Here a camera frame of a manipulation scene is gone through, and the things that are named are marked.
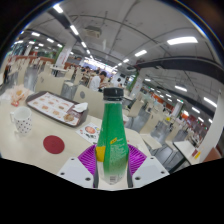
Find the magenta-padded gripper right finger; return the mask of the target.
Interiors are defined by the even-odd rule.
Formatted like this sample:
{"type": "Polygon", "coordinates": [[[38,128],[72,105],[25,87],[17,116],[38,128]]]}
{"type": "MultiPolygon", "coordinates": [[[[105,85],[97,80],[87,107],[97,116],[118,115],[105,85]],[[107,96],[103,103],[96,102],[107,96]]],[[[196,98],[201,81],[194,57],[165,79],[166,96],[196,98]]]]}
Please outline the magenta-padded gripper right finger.
{"type": "Polygon", "coordinates": [[[129,188],[140,188],[169,175],[155,156],[146,156],[132,145],[128,147],[127,184],[129,188]]]}

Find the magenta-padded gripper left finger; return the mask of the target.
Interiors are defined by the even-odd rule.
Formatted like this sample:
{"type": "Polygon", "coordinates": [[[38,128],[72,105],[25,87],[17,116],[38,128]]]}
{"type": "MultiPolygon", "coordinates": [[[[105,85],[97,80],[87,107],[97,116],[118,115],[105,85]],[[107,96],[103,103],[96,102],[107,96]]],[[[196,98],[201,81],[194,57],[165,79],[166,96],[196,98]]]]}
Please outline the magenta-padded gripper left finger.
{"type": "Polygon", "coordinates": [[[70,157],[57,175],[84,188],[97,188],[99,176],[95,148],[92,145],[78,157],[70,157]]]}

